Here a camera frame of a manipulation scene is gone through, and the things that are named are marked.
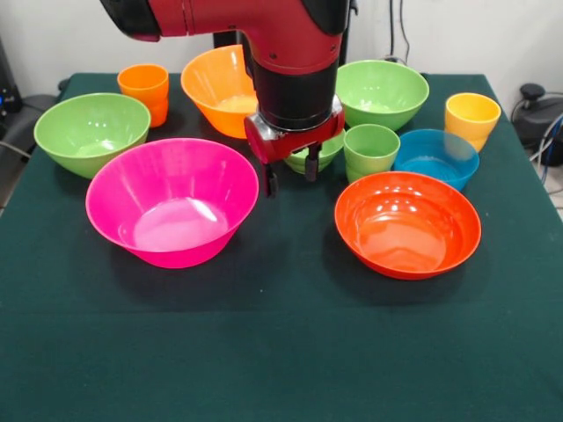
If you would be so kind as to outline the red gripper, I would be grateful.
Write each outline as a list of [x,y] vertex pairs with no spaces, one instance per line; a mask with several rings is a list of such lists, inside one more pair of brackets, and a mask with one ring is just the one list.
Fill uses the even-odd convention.
[[318,175],[318,156],[323,142],[338,135],[344,128],[344,108],[338,97],[333,98],[331,112],[320,125],[306,130],[288,131],[275,128],[258,114],[245,117],[244,126],[252,153],[263,163],[264,187],[268,198],[275,198],[278,178],[271,163],[283,160],[300,149],[308,148],[305,158],[305,178],[314,182]]

